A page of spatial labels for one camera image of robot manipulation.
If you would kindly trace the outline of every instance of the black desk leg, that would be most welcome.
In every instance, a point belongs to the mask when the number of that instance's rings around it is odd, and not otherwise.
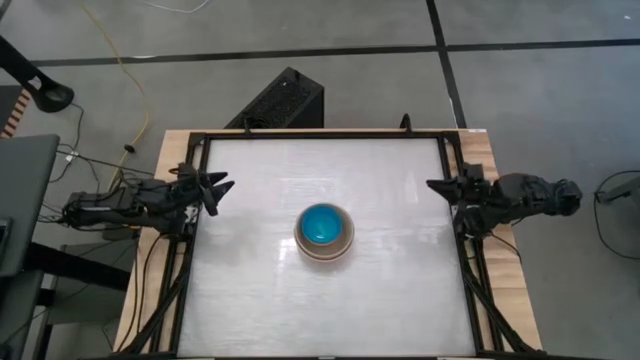
[[[24,268],[122,291],[127,291],[129,285],[130,273],[127,271],[33,242],[29,244]]]

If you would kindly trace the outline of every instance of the black metal frame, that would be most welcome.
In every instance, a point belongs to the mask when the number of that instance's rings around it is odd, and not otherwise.
[[[408,116],[403,118],[402,124],[405,131],[389,131],[389,132],[380,132],[380,131],[358,131],[358,132],[344,132],[344,131],[333,131],[333,130],[323,130],[323,131],[311,131],[311,132],[222,132],[222,133],[192,133],[189,137],[189,145],[187,148],[187,155],[185,157],[185,162],[192,163],[195,158],[196,148],[198,146],[202,147],[202,154],[200,156],[200,170],[206,170],[206,164],[208,161],[208,154],[210,149],[211,141],[213,140],[240,140],[240,139],[402,139],[402,138],[422,138],[422,139],[434,139],[438,143],[438,150],[440,152],[440,159],[442,165],[442,171],[445,178],[451,178],[451,168],[449,164],[449,157],[447,154],[447,144],[449,144],[454,151],[455,159],[456,159],[456,167],[458,171],[462,169],[463,157],[462,157],[462,149],[460,147],[460,139],[458,133],[455,131],[429,131],[429,132],[415,132],[411,127],[411,121]],[[463,263],[468,261],[468,255],[464,244],[465,239],[456,237],[456,248],[458,251],[458,258],[461,264],[461,274],[463,270]],[[193,243],[187,244],[187,250],[185,251],[185,260],[191,261],[192,253],[193,253]],[[482,251],[476,253],[476,257],[482,257]],[[175,268],[175,257],[177,255],[177,245],[171,245],[169,248],[169,253],[167,255],[167,263],[165,267],[165,272],[163,275],[162,287],[160,292],[160,298],[162,299],[167,293],[170,285],[171,285],[171,275],[174,272]],[[489,286],[489,276],[486,268],[486,263],[484,261],[480,261],[477,264],[479,274],[481,275],[481,283],[483,288],[490,289]],[[176,311],[174,323],[171,330],[171,341],[169,345],[170,352],[177,352],[178,350],[178,342],[180,337],[180,328],[182,324],[182,319],[184,316],[184,307],[186,300],[186,292],[187,292],[188,284],[180,291],[177,296],[176,302]],[[471,325],[471,332],[474,341],[474,347],[476,353],[480,353],[484,351],[483,341],[482,341],[482,333],[480,330],[480,322],[478,319],[478,312],[476,308],[476,302],[474,298],[474,294],[471,291],[470,287],[465,285],[465,296],[467,303],[467,310],[469,313],[469,321]],[[492,329],[496,328],[493,321],[489,319],[490,326]],[[151,349],[150,351],[158,351],[159,350],[159,337],[162,332],[162,324],[158,326],[153,334]],[[494,346],[496,343],[496,339],[500,341],[501,337],[493,334],[494,337]]]
[[[405,115],[402,119],[401,127],[404,131],[355,131],[347,132],[340,130],[311,130],[303,132],[287,132],[286,130],[272,132],[272,131],[258,131],[252,132],[248,129],[243,131],[233,132],[220,132],[220,133],[191,133],[189,137],[189,144],[187,148],[187,154],[185,161],[187,163],[193,163],[196,153],[196,147],[202,146],[202,153],[200,156],[199,169],[204,170],[208,162],[208,154],[210,150],[211,141],[213,140],[239,140],[239,139],[406,139],[406,138],[422,138],[422,139],[435,139],[438,144],[438,150],[440,153],[441,165],[443,175],[445,178],[451,178],[452,167],[449,164],[449,156],[447,152],[447,145],[450,145],[454,152],[455,167],[458,173],[462,170],[464,163],[462,156],[462,149],[460,144],[460,137],[457,131],[414,131],[411,127],[411,119],[408,115]],[[477,265],[477,272],[479,274],[478,279],[474,274],[469,264],[469,257],[465,247],[465,242],[468,240],[463,235],[455,234],[456,249],[458,252],[458,259],[460,263],[460,274],[463,279],[463,286],[465,291],[467,310],[469,313],[469,322],[471,325],[471,332],[475,347],[475,357],[477,358],[489,358],[495,360],[511,360],[511,359],[531,359],[531,360],[549,360],[549,359],[573,359],[573,360],[588,360],[587,358],[577,357],[564,357],[548,355],[544,351],[534,350],[530,348],[526,343],[520,339],[518,334],[509,326],[506,319],[502,316],[500,311],[495,307],[493,297],[491,294],[491,287],[489,284],[489,276],[487,273],[486,262],[484,261],[484,253],[482,245],[478,242],[472,245],[474,246],[475,261]],[[122,352],[115,354],[119,359],[132,359],[132,360],[167,360],[177,359],[178,342],[180,340],[180,329],[182,326],[182,320],[184,316],[184,308],[188,287],[188,276],[191,268],[191,261],[193,258],[194,241],[188,241],[186,243],[186,249],[180,271],[175,280],[171,281],[172,274],[175,269],[175,258],[177,255],[177,244],[170,246],[169,253],[167,254],[167,263],[164,269],[162,288],[160,293],[160,300],[158,302],[158,308],[152,314],[151,318],[144,325],[142,331],[134,338],[131,344],[127,346]],[[479,325],[478,311],[476,308],[476,297],[487,310],[487,320],[491,327],[491,335],[493,339],[494,350],[487,350],[484,348],[482,341],[482,332]],[[162,325],[165,318],[165,313],[169,305],[176,301],[175,314],[171,329],[171,338],[169,343],[168,352],[159,351],[159,337],[162,332]],[[502,336],[509,341],[509,344],[515,352],[505,352],[502,348]],[[150,340],[151,348],[148,354],[140,354],[144,348],[147,340]],[[318,357],[287,357],[287,359],[318,359]],[[358,357],[339,357],[344,359],[353,360]],[[400,357],[381,357],[389,359],[398,359]],[[426,357],[408,357],[411,359],[437,359],[439,357],[426,356]]]

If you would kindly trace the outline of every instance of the bowl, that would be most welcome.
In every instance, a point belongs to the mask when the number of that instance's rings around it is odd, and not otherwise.
[[[319,261],[331,261],[351,247],[353,220],[339,206],[315,204],[300,213],[293,233],[305,255]]]

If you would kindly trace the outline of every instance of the white table surface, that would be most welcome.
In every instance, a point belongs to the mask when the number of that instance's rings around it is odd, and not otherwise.
[[[474,353],[435,140],[214,140],[208,171],[236,186],[199,220],[178,356]],[[293,238],[320,202],[355,226],[330,263]]]

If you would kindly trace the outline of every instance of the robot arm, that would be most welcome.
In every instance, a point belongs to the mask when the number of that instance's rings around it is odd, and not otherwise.
[[[464,164],[462,175],[451,180],[427,180],[427,185],[458,207],[456,232],[484,238],[498,224],[509,224],[538,214],[574,214],[582,192],[573,181],[549,183],[526,174],[509,174],[489,183],[481,165]]]
[[[61,223],[73,228],[100,223],[153,227],[161,234],[183,234],[190,218],[188,208],[199,202],[211,216],[234,185],[233,181],[215,185],[227,173],[198,173],[180,164],[172,170],[178,175],[173,182],[144,179],[127,182],[108,193],[73,193],[62,211]]]

